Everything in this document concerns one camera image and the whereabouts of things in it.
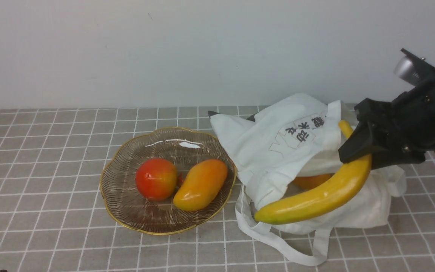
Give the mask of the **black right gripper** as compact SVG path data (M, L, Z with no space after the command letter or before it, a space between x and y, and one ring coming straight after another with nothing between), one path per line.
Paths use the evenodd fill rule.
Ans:
M358 126L339 148L343 163L372 155L372 168L420 164L435 153L435 79L391 102L365 99L355 106Z

